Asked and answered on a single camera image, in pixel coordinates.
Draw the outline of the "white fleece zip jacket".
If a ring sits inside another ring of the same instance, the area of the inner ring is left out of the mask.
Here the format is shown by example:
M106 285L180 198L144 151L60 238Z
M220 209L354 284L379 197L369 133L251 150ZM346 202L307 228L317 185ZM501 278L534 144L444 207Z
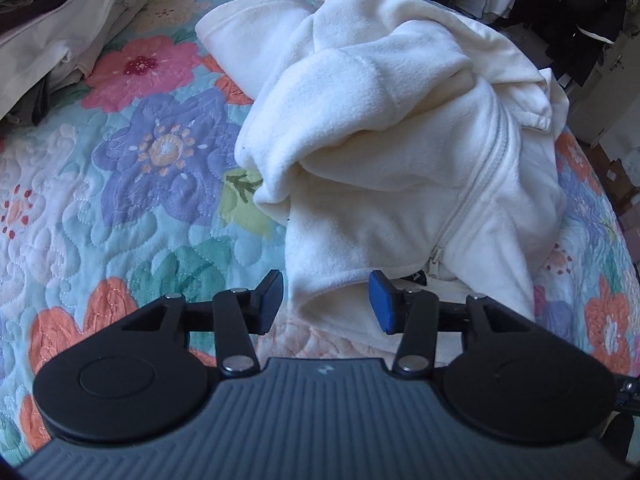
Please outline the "white fleece zip jacket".
M426 0L233 0L195 32L253 102L234 157L285 227L290 315L390 350L367 298L380 270L533 317L565 202L550 70Z

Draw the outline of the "pile of folded clothes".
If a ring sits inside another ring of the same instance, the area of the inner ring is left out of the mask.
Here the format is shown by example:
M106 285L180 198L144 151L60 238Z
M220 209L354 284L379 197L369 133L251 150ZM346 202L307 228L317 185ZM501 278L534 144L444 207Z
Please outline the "pile of folded clothes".
M1 0L1 119L37 125L148 0Z

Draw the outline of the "floral quilted bedspread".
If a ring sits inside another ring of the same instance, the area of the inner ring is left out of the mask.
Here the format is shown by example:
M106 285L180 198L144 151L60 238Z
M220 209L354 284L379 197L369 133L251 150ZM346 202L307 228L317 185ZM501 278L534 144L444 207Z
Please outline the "floral quilted bedspread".
M228 1L148 0L37 127L1 133L1 456L12 466L49 440L32 396L45 362L166 292L207 300L284 273L285 227L255 207L262 179L233 157L252 101L194 32ZM566 209L534 274L536 321L639 376L623 232L570 130L555 153Z

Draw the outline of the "black track jacket white stripe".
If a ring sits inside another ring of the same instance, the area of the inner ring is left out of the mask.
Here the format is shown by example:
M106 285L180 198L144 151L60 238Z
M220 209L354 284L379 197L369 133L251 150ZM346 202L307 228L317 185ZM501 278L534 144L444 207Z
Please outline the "black track jacket white stripe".
M547 44L555 75L586 82L623 29L627 0L536 0L534 31Z

